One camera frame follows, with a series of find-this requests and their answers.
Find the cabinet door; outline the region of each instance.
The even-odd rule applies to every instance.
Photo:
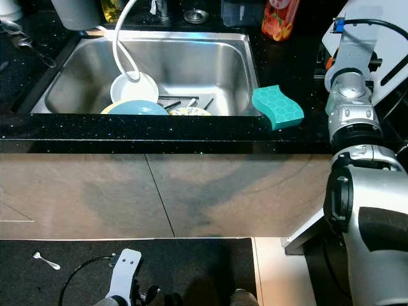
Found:
[[[143,155],[0,154],[0,238],[172,236]]]
[[[292,234],[321,208],[323,155],[148,155],[177,237]]]

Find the black granite countertop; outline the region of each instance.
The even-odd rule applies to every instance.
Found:
[[[0,34],[0,61],[10,65],[0,74],[0,152],[50,153],[330,153],[327,92],[313,79],[316,54],[330,16],[324,20],[303,13],[298,17],[293,37],[283,43],[269,40],[259,28],[224,27],[219,1],[189,3],[180,1],[179,14],[170,25],[149,15],[147,2],[129,14],[124,29],[239,32],[249,35],[259,85],[279,85],[296,101],[305,118],[296,127],[272,131],[265,117],[184,117],[134,115],[75,115],[21,113],[20,102],[27,101],[42,77],[51,81],[52,69],[44,67],[29,50],[14,48]],[[191,25],[182,11],[197,7],[211,12],[203,25]],[[56,58],[78,33],[65,30],[54,11],[39,11],[19,20],[34,40]]]

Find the blue plate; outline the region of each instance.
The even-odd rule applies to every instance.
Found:
[[[118,102],[106,107],[101,113],[110,115],[168,115],[160,105],[144,100]]]

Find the yellow bottle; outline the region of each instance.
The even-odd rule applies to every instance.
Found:
[[[124,7],[123,0],[102,0],[102,10],[107,22],[117,22]]]

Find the white hose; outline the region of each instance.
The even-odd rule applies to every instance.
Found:
[[[119,69],[119,71],[123,74],[127,76],[127,79],[131,82],[137,83],[140,80],[140,72],[139,69],[136,66],[136,63],[134,62],[134,60],[131,58],[129,52],[125,49],[125,47],[122,45],[121,42],[118,41],[119,38],[119,31],[125,21],[126,16],[128,15],[130,9],[132,8],[132,6],[136,3],[137,0],[129,0],[129,2],[127,3],[127,5],[125,5],[125,8],[123,9],[122,13],[119,16],[119,19],[116,23],[116,27],[115,27],[115,34],[113,36],[113,41],[112,41],[112,50],[113,50],[113,58],[115,59],[116,65]],[[132,78],[130,75],[128,75],[128,73],[125,71],[125,69],[123,68],[122,64],[119,61],[119,56],[117,53],[117,46],[119,46],[119,48],[122,50],[122,52],[124,53],[124,55],[127,57],[128,61],[132,64],[133,69],[136,71],[136,78]]]

